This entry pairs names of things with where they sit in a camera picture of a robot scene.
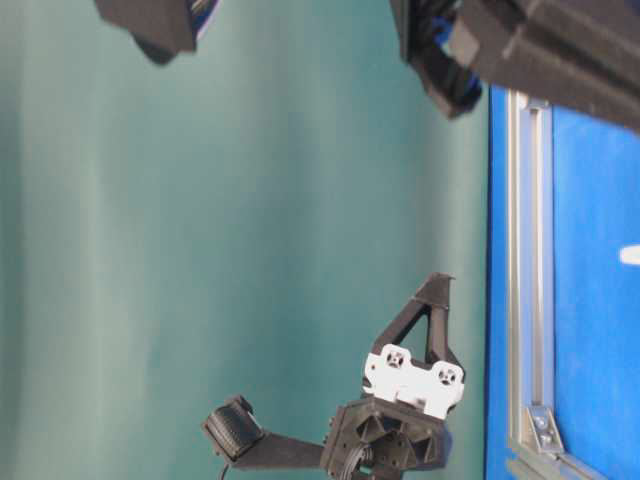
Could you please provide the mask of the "black white far gripper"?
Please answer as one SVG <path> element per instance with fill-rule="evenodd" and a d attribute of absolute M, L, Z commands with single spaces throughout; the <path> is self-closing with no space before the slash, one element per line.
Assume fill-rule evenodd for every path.
<path fill-rule="evenodd" d="M 326 472 L 405 473 L 446 465 L 452 438 L 445 420 L 464 392 L 464 370 L 449 348 L 452 280 L 430 274 L 374 341 L 364 396 L 340 406 L 333 420 L 320 460 Z M 423 316 L 428 368 L 398 346 Z"/>

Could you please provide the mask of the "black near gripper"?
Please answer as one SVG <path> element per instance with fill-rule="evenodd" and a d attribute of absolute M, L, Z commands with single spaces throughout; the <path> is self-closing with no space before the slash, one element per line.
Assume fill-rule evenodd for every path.
<path fill-rule="evenodd" d="M 636 1 L 389 5 L 401 59 L 449 119 L 474 109 L 482 94 L 479 76 L 631 131 L 639 128 Z M 451 34 L 456 60 L 445 47 Z"/>

